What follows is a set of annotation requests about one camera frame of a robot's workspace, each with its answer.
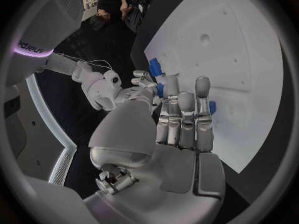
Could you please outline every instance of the blue object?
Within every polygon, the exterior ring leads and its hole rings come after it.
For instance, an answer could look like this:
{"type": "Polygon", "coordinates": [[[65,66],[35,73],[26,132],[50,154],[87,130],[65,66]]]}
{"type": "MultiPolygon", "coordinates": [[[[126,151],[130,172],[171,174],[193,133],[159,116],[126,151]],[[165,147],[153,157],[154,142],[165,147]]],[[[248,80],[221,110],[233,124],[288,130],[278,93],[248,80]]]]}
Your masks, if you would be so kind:
{"type": "Polygon", "coordinates": [[[152,76],[160,76],[162,75],[161,65],[157,58],[153,58],[149,61],[149,70],[152,76]]]}
{"type": "Polygon", "coordinates": [[[210,113],[214,114],[217,110],[216,102],[215,101],[210,101],[209,106],[210,106],[210,113]]]}
{"type": "Polygon", "coordinates": [[[157,85],[157,90],[158,90],[158,96],[160,98],[163,98],[163,89],[164,89],[164,85],[162,85],[161,83],[159,83],[157,85]]]}

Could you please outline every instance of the white panel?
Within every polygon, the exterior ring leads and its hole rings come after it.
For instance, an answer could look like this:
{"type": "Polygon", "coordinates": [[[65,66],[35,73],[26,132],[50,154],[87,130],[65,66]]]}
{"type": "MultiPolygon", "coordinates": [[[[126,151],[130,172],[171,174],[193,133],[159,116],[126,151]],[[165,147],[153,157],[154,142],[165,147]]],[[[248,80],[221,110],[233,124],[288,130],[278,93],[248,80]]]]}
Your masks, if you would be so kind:
{"type": "Polygon", "coordinates": [[[184,0],[145,49],[181,91],[211,79],[214,150],[241,172],[264,143],[279,107],[282,53],[275,31],[250,0],[184,0]]]}

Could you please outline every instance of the purple light strip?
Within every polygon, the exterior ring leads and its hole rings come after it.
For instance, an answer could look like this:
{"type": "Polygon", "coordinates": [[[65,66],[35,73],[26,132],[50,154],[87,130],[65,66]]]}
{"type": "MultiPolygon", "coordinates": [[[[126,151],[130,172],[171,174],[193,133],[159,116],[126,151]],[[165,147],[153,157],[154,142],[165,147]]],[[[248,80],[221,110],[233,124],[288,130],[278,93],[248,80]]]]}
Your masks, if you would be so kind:
{"type": "Polygon", "coordinates": [[[18,48],[15,48],[13,51],[15,53],[18,53],[18,54],[23,55],[23,56],[43,58],[43,57],[47,57],[47,56],[51,55],[53,53],[54,49],[50,50],[48,52],[40,53],[40,54],[32,54],[32,53],[29,53],[29,52],[25,52],[25,51],[19,50],[18,48]]]}

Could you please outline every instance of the man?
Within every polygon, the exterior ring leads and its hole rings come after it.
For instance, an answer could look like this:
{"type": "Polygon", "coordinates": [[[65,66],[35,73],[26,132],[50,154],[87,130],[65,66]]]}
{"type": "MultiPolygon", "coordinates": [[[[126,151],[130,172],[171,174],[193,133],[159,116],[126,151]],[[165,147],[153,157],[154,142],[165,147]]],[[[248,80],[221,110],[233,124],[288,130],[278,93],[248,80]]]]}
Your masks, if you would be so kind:
{"type": "Polygon", "coordinates": [[[91,18],[90,24],[95,30],[99,30],[104,25],[124,21],[136,33],[151,1],[99,0],[98,13],[95,17],[91,18]]]}

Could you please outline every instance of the person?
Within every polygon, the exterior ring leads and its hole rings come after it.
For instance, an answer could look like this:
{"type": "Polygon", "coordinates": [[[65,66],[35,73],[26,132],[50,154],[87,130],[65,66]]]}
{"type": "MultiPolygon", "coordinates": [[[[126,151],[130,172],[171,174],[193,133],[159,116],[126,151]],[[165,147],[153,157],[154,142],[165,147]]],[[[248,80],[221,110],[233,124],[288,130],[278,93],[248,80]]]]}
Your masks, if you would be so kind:
{"type": "Polygon", "coordinates": [[[118,21],[137,33],[138,27],[152,0],[99,0],[97,15],[92,17],[90,24],[95,30],[102,29],[118,21]]]}

